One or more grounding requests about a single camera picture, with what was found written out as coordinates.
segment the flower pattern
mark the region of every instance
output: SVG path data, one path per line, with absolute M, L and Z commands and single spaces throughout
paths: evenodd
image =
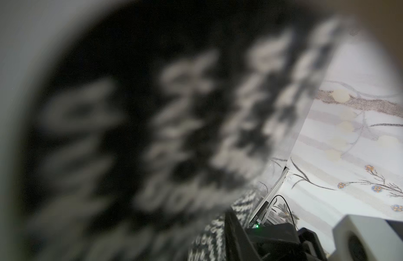
M 376 192 L 376 193 L 380 193 L 380 192 L 383 190 L 382 187 L 377 186 L 377 185 L 373 185 L 373 186 L 371 187 L 371 189 L 372 189 L 374 192 Z
M 338 189 L 343 189 L 344 187 L 352 184 L 352 183 L 357 183 L 361 185 L 372 185 L 371 190 L 380 193 L 384 190 L 389 191 L 388 196 L 389 197 L 400 197 L 403 199 L 403 190 L 396 184 L 394 183 L 386 183 L 386 179 L 382 174 L 379 174 L 374 166 L 371 165 L 366 165 L 365 170 L 370 174 L 374 180 L 376 181 L 370 181 L 370 180 L 359 180 L 355 182 L 339 182 L 338 183 Z M 403 206 L 400 206 L 398 204 L 392 205 L 391 209 L 394 212 L 402 212 L 403 211 Z
M 297 229 L 297 223 L 298 223 L 298 220 L 300 220 L 300 218 L 293 212 L 291 212 L 291 214 L 293 215 L 293 218 L 291 218 L 290 211 L 288 210 L 287 204 L 285 204 L 285 203 L 278 204 L 277 206 L 273 206 L 273 207 L 280 210 L 280 212 L 278 212 L 278 216 L 282 220 L 284 220 L 286 223 L 292 224 L 293 219 L 294 219 L 294 227 L 296 227 L 296 229 Z
M 366 166 L 365 166 L 365 170 L 366 170 L 366 171 L 374 171 L 374 167 L 371 166 L 371 165 L 366 165 Z

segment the floral wallpaper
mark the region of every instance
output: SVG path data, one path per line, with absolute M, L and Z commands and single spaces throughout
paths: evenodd
M 350 36 L 288 157 L 278 194 L 295 213 L 296 227 L 316 232 L 328 253 L 335 249 L 332 229 L 346 214 L 403 221 L 403 81 L 397 72 L 372 39 Z M 272 209 L 270 221 L 292 223 L 283 204 Z

